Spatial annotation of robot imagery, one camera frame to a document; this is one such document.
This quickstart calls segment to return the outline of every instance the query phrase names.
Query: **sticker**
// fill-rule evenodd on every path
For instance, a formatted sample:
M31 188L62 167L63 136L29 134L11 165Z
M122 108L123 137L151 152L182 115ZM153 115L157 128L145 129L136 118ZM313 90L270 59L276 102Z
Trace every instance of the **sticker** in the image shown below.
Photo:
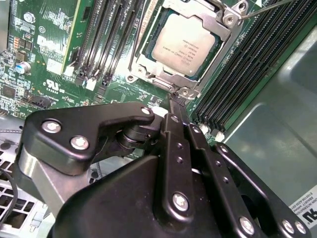
M63 64L52 59L48 60L46 70L61 75Z
M309 229L317 225L317 185L289 207Z

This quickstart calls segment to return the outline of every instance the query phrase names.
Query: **motherboard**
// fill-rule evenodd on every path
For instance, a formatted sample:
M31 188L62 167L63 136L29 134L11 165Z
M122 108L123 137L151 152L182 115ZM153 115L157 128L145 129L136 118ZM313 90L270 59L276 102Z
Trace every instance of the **motherboard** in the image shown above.
M294 0L0 1L0 109L184 99L211 143L316 24Z

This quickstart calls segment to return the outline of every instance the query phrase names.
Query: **black cable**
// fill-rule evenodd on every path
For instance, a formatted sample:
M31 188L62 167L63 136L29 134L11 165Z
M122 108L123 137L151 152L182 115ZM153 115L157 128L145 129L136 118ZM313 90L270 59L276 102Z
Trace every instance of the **black cable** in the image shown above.
M11 175L5 171L4 169L0 168L0 172L2 172L9 180L9 183L12 187L12 191L13 191L13 199L11 200L11 204L9 206L9 209L6 211L6 213L4 214L4 216L2 217L2 219L0 220L0 228L2 227L3 223L6 221L6 219L8 218L8 216L11 214L11 212L13 211L16 202L18 200L18 187L14 181L14 179L11 177Z

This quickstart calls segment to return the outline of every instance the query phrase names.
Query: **capacitor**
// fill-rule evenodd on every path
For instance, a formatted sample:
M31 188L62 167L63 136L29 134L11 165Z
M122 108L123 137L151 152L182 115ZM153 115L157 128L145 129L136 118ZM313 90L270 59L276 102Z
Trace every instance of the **capacitor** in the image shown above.
M28 73L31 70L31 66L28 62L21 62L15 66L15 71L19 74Z
M35 22L35 16L34 16L34 14L32 14L30 12L24 13L23 18L28 23L34 23Z

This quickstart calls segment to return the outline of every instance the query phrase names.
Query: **cpu socket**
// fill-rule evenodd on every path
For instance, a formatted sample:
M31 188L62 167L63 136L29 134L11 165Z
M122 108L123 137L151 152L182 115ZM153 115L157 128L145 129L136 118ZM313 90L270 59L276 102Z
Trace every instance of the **cpu socket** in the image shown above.
M188 100L200 96L239 36L248 2L151 0L127 82L138 78Z

